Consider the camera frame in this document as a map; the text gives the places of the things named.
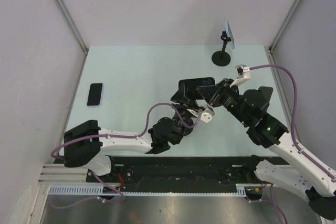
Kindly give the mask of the black phone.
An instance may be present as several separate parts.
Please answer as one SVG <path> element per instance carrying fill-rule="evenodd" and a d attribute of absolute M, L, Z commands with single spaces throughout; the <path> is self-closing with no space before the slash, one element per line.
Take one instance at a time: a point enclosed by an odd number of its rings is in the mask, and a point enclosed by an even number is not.
<path fill-rule="evenodd" d="M 203 97 L 196 90 L 199 86 L 211 86 L 215 84 L 215 79 L 213 77 L 203 77 L 203 78 L 193 78 L 193 79 L 183 79 L 179 81 L 178 87 L 182 84 L 185 85 L 185 94 L 191 100 L 202 100 Z"/>

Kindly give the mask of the wooden base phone stand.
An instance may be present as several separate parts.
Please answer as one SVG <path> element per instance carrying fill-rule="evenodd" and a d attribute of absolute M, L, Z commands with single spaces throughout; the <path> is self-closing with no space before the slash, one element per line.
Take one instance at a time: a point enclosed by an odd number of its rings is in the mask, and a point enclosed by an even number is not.
<path fill-rule="evenodd" d="M 270 99 L 274 89 L 272 87 L 261 86 L 258 90 L 262 93 L 264 98 L 263 108 L 266 110 L 270 105 Z"/>

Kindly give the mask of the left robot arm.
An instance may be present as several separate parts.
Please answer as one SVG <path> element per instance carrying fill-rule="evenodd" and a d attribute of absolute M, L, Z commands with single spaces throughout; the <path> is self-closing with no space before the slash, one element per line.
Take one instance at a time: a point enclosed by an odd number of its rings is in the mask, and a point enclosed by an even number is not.
<path fill-rule="evenodd" d="M 66 167 L 100 166 L 98 176 L 105 182 L 115 178 L 116 169 L 110 165 L 108 151 L 133 151 L 159 154 L 171 145 L 180 144 L 200 121 L 208 123 L 214 111 L 209 105 L 199 106 L 187 96 L 186 87 L 178 91 L 167 104 L 175 113 L 163 117 L 153 126 L 147 123 L 139 133 L 114 132 L 98 125 L 96 120 L 84 122 L 64 134 L 64 165 Z"/>

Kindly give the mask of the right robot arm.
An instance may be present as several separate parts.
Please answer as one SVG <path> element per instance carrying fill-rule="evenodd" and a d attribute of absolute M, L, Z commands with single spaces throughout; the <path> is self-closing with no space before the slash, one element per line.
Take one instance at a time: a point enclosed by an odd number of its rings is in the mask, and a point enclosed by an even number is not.
<path fill-rule="evenodd" d="M 237 86 L 221 83 L 196 88 L 208 105 L 223 106 L 242 125 L 256 144 L 277 154 L 297 172 L 292 173 L 258 158 L 242 169 L 243 179 L 276 184 L 305 200 L 321 217 L 335 220 L 335 170 L 300 144 L 288 128 L 267 112 L 273 89 L 260 87 L 239 94 Z"/>

